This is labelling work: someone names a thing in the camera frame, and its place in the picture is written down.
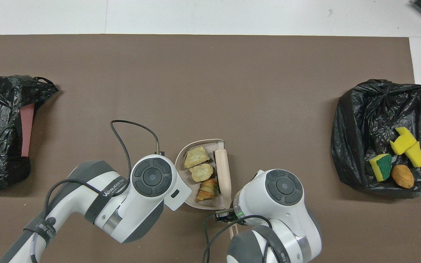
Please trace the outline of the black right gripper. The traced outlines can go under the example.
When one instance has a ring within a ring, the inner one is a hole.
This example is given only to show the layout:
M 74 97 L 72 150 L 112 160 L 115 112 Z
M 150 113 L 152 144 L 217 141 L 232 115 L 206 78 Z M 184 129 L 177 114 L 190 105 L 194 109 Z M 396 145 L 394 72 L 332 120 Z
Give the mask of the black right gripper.
M 233 222 L 238 219 L 234 208 L 215 211 L 215 220 L 217 222 Z

